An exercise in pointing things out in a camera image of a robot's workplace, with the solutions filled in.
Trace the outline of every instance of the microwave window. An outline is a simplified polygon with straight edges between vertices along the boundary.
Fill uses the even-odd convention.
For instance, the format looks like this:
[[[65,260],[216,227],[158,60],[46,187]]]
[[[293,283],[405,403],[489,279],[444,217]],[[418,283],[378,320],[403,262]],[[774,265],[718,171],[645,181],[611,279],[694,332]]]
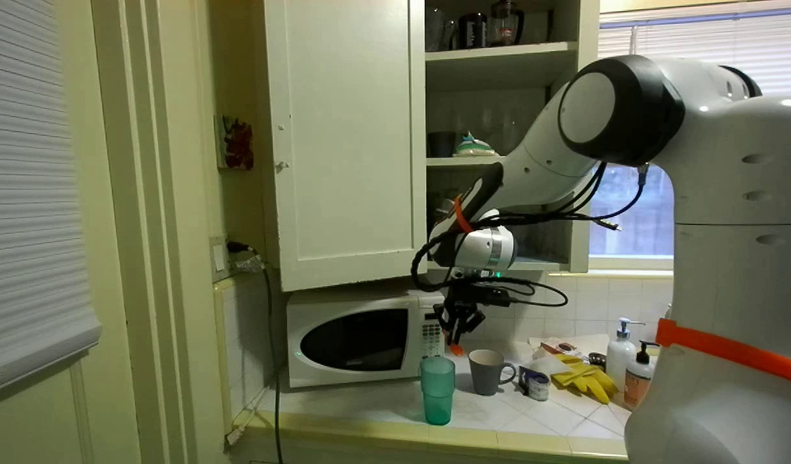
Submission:
[[[407,310],[358,312],[315,328],[302,354],[329,369],[390,372],[403,365],[407,328]]]

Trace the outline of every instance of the kitchen counter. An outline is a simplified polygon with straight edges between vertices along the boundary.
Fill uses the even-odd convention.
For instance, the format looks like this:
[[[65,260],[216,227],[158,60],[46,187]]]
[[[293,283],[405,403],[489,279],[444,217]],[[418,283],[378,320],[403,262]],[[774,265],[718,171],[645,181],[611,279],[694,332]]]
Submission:
[[[528,363],[535,345],[538,341],[522,341],[486,347],[499,347],[511,361]],[[283,441],[315,437],[325,443],[367,443],[372,449],[386,447],[390,450],[444,449],[468,459],[483,453],[489,461],[627,461],[624,426],[628,409],[556,386],[551,386],[550,403],[522,396],[516,385],[502,385],[495,396],[483,396],[471,392],[468,361],[464,355],[454,355],[454,361],[459,386],[448,426],[422,419],[419,381],[381,381],[283,392]],[[257,409],[243,414],[239,426],[273,430],[273,392],[266,392]]]

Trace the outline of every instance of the cabinet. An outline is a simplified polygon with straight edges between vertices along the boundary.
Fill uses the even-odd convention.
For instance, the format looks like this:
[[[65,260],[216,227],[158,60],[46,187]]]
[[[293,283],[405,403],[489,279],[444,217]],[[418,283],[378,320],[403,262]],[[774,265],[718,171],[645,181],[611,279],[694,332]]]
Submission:
[[[425,53],[425,126],[436,138],[471,131],[499,154],[519,146],[546,101],[587,62],[597,50],[597,0],[512,0],[522,13],[519,43],[440,50]],[[434,0],[434,21],[464,25],[464,15],[485,13],[492,0]],[[448,158],[448,142],[428,144],[428,229],[444,217],[448,199],[467,191],[479,177],[489,158]],[[512,227],[519,262],[512,270],[584,270],[587,224],[550,222],[542,227]]]
[[[225,172],[230,234],[278,262],[283,292],[407,275],[425,239],[422,2],[264,0],[253,15],[257,172]]]

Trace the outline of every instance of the white microwave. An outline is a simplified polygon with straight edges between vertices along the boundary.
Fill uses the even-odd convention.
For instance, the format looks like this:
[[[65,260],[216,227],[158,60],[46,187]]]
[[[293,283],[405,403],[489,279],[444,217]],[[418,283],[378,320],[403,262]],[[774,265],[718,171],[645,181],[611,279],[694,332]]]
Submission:
[[[287,307],[289,386],[416,379],[444,354],[434,312],[444,300],[416,289],[323,289]]]

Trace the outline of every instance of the plastic bottle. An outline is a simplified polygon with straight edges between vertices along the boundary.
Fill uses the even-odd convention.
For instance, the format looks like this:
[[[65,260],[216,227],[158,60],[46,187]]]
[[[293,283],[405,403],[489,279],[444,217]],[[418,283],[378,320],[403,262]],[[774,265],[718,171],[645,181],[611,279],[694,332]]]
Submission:
[[[641,350],[633,355],[633,361],[627,369],[627,392],[624,392],[624,404],[633,409],[641,404],[641,399],[649,395],[653,376],[655,376],[655,363],[647,354],[653,343],[641,343]]]
[[[622,325],[617,329],[617,341],[605,347],[605,373],[618,385],[618,392],[627,386],[627,365],[633,361],[633,343],[628,341],[628,320],[622,316]]]

